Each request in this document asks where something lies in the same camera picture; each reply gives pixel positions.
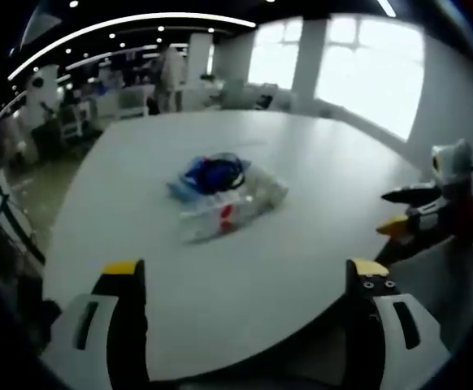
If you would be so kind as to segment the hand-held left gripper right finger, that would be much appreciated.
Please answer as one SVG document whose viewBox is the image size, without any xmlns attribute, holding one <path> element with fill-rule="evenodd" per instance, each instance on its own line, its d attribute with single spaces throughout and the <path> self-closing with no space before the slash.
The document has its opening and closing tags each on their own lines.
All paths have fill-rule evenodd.
<svg viewBox="0 0 473 390">
<path fill-rule="evenodd" d="M 345 388 L 424 388 L 449 360 L 440 324 L 378 262 L 345 270 Z"/>
</svg>

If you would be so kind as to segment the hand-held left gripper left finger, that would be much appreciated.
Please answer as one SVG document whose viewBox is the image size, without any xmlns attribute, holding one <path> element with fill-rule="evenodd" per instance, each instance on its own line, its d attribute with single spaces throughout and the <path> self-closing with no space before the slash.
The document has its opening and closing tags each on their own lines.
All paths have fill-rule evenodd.
<svg viewBox="0 0 473 390">
<path fill-rule="evenodd" d="M 110 263 L 55 319 L 41 360 L 68 389 L 147 389 L 145 263 Z"/>
</svg>

